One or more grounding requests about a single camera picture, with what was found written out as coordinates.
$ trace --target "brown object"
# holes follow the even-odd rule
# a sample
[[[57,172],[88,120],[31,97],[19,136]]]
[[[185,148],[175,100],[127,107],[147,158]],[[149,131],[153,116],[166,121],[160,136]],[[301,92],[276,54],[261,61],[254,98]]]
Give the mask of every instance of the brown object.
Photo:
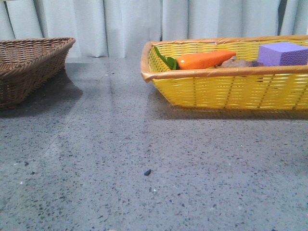
[[[15,108],[64,68],[74,38],[0,41],[0,110]]]
[[[224,61],[220,66],[217,66],[217,68],[252,67],[252,66],[263,66],[263,64],[258,63],[257,61],[248,61],[243,59],[237,60],[234,57],[232,57],[231,59]]]

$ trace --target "speckled table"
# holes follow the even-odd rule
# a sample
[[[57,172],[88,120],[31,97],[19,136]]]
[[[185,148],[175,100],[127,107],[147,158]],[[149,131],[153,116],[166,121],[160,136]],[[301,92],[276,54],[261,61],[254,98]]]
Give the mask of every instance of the speckled table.
[[[139,59],[67,60],[0,112],[0,230],[307,231],[307,119],[175,108]]]

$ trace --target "small black speck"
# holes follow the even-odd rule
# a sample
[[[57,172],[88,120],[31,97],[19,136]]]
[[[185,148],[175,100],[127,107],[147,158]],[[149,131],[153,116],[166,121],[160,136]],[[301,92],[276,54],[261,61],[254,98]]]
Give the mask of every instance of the small black speck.
[[[152,170],[149,169],[149,170],[147,170],[147,171],[144,173],[144,175],[145,175],[145,176],[149,176],[149,175],[151,174],[151,172],[152,172]]]

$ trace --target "curtain fold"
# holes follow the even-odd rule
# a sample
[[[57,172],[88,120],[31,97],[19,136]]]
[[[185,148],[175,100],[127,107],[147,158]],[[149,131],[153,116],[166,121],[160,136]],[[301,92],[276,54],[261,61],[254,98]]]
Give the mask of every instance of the curtain fold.
[[[0,22],[0,39],[75,37],[69,57],[132,57],[150,40],[306,34],[308,1],[0,1]]]

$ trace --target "green leaf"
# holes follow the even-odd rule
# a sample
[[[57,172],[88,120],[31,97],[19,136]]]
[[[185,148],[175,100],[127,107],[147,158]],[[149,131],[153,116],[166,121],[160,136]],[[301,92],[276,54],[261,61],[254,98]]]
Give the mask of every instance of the green leaf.
[[[154,46],[154,49],[158,55],[159,58],[161,58],[161,60],[171,69],[171,70],[178,70],[179,69],[179,64],[177,62],[176,59],[172,58],[172,57],[165,57],[164,55],[162,55],[158,48],[156,46]]]

